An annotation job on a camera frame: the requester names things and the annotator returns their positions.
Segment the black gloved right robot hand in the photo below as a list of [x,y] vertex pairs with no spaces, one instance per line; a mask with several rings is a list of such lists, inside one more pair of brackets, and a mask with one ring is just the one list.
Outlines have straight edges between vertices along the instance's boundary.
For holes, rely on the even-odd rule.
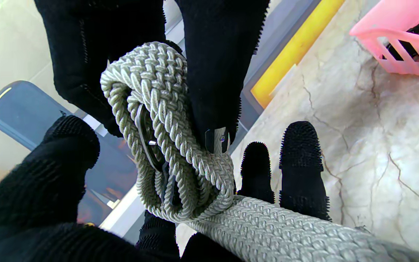
[[[256,53],[268,0],[178,0],[196,137],[219,154],[233,143],[240,94]],[[121,137],[100,88],[108,62],[154,41],[166,43],[162,0],[36,0],[58,94]]]

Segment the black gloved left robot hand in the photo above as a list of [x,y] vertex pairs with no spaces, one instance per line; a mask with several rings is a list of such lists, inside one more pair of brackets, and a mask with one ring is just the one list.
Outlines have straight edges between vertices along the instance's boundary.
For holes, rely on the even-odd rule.
[[[332,222],[318,137],[308,121],[288,126],[281,143],[281,208]],[[86,171],[100,154],[91,127],[61,116],[42,142],[0,181],[0,262],[243,262],[201,233],[182,256],[176,225],[145,212],[136,244],[77,222]],[[269,151],[252,142],[244,151],[238,195],[274,204]]]

